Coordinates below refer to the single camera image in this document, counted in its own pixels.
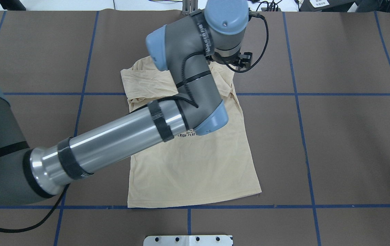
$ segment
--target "black cable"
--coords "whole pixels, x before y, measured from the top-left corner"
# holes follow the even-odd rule
[[[300,1],[299,0],[294,0],[294,2],[297,4],[298,12],[300,12]]]
[[[385,12],[390,13],[390,0],[387,1],[387,4],[388,5],[387,5]]]
[[[260,7],[260,5],[262,5],[262,3],[266,3],[266,7],[268,8],[268,5],[270,4],[270,3],[268,3],[268,1],[262,1],[262,2],[260,2],[259,3],[259,6],[257,6],[257,8],[256,8],[256,12],[259,10],[259,7]]]
[[[270,5],[266,8],[266,11],[271,11],[271,8],[274,6],[274,1],[270,3]]]
[[[4,233],[20,233],[20,232],[27,232],[27,231],[30,231],[30,230],[33,230],[39,226],[41,226],[43,223],[45,223],[45,221],[51,216],[51,214],[55,211],[55,209],[57,208],[57,206],[60,204],[61,200],[63,199],[63,197],[65,196],[66,194],[66,191],[67,189],[69,188],[69,185],[66,185],[64,187],[64,190],[63,192],[61,193],[60,197],[58,198],[57,202],[55,203],[54,207],[51,208],[51,210],[49,211],[49,213],[37,224],[33,225],[33,226],[29,226],[29,227],[26,227],[26,228],[22,228],[22,229],[5,229],[5,228],[0,228],[0,232],[4,232]]]
[[[188,56],[186,56],[183,61],[181,62],[181,79],[183,81],[183,84],[184,84],[184,88],[186,89],[186,92],[187,92],[187,95],[189,96],[189,98],[191,99],[191,101],[195,104],[195,107],[198,108],[198,104],[195,102],[195,99],[193,98],[192,96],[192,92],[190,91],[189,89],[189,86],[187,85],[186,83],[186,75],[184,74],[184,70],[186,69],[186,61],[193,57],[193,56],[198,56],[198,55],[204,55],[205,53],[204,52],[201,52],[201,51],[198,51],[198,52],[193,52],[192,54],[189,54]]]
[[[189,99],[187,99],[187,98],[181,97],[181,96],[176,96],[176,95],[174,95],[174,96],[167,96],[167,97],[163,97],[163,98],[157,99],[157,101],[167,101],[167,100],[181,100],[181,101],[185,101],[185,102],[187,102],[188,104],[194,106],[195,108],[198,108],[198,105],[197,105],[196,103],[194,103],[193,101],[191,101],[191,100],[189,100]],[[145,104],[145,105],[143,105],[143,106],[141,106],[141,107],[138,107],[137,109],[134,109],[133,111],[129,112],[128,114],[131,114],[131,113],[134,113],[134,112],[139,111],[139,110],[141,110],[141,109],[144,109],[144,108],[146,108],[147,106],[148,106],[148,105]]]
[[[250,69],[252,69],[254,66],[256,66],[256,64],[262,59],[262,56],[264,55],[264,53],[265,53],[265,51],[266,51],[266,49],[267,49],[267,46],[268,46],[268,39],[270,38],[270,33],[269,33],[269,31],[268,31],[267,20],[266,20],[265,17],[264,17],[263,15],[261,15],[261,14],[256,14],[256,16],[253,16],[253,17],[256,17],[256,18],[259,18],[259,19],[262,19],[262,20],[263,20],[263,22],[265,23],[266,37],[267,37],[267,38],[266,38],[266,41],[265,41],[265,45],[264,45],[263,50],[262,50],[262,53],[260,54],[260,56],[259,56],[259,58],[257,59],[257,61],[256,61],[253,65],[251,65],[249,68],[247,68],[247,69],[245,69],[245,70],[236,70],[236,69],[230,67],[230,65],[227,64],[227,62],[225,61],[225,59],[224,59],[222,56],[220,56],[220,55],[218,54],[218,56],[219,56],[219,58],[221,59],[221,61],[222,61],[230,70],[232,70],[232,71],[235,72],[235,73],[245,73],[245,72],[249,71]]]

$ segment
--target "wrinkled fabric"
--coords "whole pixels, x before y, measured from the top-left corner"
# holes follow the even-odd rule
[[[207,204],[261,192],[234,90],[234,72],[218,63],[209,68],[228,123],[204,136],[191,129],[131,156],[128,207]],[[170,72],[158,71],[150,56],[120,73],[130,111],[178,93]]]

